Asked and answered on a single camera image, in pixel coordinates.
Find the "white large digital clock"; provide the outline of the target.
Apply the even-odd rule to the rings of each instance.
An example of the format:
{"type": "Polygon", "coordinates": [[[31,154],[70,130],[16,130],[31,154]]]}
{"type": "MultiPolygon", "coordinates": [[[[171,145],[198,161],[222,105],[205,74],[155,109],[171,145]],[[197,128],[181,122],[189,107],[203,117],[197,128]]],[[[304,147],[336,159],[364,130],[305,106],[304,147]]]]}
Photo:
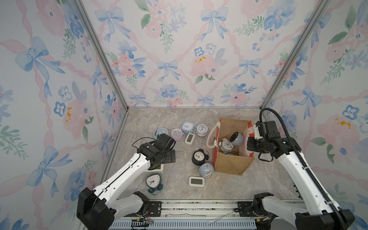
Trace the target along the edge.
{"type": "Polygon", "coordinates": [[[162,174],[164,172],[164,164],[161,164],[154,169],[150,169],[148,172],[162,174]]]}

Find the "dark green triangular clock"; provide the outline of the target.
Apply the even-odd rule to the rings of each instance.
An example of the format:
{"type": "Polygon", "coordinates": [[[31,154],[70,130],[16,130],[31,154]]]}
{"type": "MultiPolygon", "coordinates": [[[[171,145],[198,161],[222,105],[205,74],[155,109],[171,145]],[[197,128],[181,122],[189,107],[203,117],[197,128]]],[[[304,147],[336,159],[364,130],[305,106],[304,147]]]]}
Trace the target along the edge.
{"type": "Polygon", "coordinates": [[[145,182],[148,186],[148,192],[152,195],[158,195],[163,189],[162,178],[159,174],[148,176],[145,182]]]}

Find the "grey blue oval clock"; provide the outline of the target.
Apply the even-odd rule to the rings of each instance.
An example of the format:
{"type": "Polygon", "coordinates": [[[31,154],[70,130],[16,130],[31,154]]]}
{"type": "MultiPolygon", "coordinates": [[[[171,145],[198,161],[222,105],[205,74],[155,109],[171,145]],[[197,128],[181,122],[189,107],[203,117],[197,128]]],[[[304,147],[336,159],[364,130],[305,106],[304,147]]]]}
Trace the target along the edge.
{"type": "Polygon", "coordinates": [[[230,138],[230,143],[233,146],[240,146],[243,144],[243,142],[244,142],[244,136],[240,132],[233,133],[233,135],[230,138]]]}

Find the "black twin-bell alarm clock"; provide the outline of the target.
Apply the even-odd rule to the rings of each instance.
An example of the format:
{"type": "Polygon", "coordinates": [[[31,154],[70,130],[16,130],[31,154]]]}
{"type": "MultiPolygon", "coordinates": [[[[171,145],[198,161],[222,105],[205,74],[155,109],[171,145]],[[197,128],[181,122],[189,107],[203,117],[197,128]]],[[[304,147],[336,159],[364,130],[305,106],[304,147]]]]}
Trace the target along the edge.
{"type": "Polygon", "coordinates": [[[192,155],[192,163],[196,166],[202,166],[209,159],[209,155],[203,149],[196,150],[192,155]]]}

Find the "white round clock with legs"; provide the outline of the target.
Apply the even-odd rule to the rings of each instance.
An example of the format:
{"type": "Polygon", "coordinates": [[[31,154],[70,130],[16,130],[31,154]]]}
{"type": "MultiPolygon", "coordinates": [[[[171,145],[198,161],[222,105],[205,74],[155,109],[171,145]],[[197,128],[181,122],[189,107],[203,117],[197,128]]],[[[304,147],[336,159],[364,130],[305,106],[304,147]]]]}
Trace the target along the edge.
{"type": "Polygon", "coordinates": [[[234,149],[234,145],[230,142],[229,139],[222,139],[222,141],[219,142],[219,147],[221,149],[221,152],[224,154],[230,153],[234,149]]]}

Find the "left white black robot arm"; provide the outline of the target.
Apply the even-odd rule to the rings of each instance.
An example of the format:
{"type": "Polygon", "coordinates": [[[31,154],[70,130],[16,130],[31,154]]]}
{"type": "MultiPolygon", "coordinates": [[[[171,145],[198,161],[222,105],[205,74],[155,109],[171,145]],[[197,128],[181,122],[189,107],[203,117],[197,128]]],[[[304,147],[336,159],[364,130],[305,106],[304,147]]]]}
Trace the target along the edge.
{"type": "Polygon", "coordinates": [[[149,199],[142,192],[120,199],[122,192],[141,174],[168,160],[175,154],[176,141],[167,134],[141,144],[132,158],[113,176],[94,189],[83,189],[78,197],[76,217],[88,230],[107,230],[115,220],[136,214],[145,217],[149,199]]]}

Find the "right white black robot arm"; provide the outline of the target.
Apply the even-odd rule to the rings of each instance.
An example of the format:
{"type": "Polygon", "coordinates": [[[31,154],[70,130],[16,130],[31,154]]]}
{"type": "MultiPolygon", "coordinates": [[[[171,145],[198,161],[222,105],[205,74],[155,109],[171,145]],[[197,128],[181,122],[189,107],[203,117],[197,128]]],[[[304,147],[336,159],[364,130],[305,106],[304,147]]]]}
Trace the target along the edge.
{"type": "Polygon", "coordinates": [[[346,230],[355,219],[328,194],[307,164],[301,148],[290,136],[281,137],[275,121],[258,121],[255,135],[247,141],[249,151],[271,154],[286,169],[304,206],[290,204],[271,193],[254,196],[252,212],[260,217],[280,217],[298,230],[346,230]]]}

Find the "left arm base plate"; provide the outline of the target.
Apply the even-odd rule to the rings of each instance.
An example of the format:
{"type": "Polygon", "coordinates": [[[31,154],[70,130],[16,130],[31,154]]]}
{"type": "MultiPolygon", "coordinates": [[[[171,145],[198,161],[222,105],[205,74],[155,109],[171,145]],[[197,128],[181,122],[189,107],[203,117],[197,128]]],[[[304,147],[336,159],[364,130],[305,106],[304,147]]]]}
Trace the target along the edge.
{"type": "Polygon", "coordinates": [[[128,214],[126,217],[160,217],[162,211],[161,201],[144,202],[136,213],[128,214]]]}

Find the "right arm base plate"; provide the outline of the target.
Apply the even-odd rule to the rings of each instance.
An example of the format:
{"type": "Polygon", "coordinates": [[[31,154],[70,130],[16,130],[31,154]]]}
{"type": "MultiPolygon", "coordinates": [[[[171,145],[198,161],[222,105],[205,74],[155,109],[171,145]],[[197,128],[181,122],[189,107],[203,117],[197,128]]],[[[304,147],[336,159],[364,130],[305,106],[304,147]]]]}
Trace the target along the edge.
{"type": "Polygon", "coordinates": [[[254,204],[254,202],[251,201],[239,201],[237,205],[238,207],[234,211],[239,213],[241,217],[255,217],[261,219],[277,217],[277,215],[265,211],[262,204],[254,204]]]}

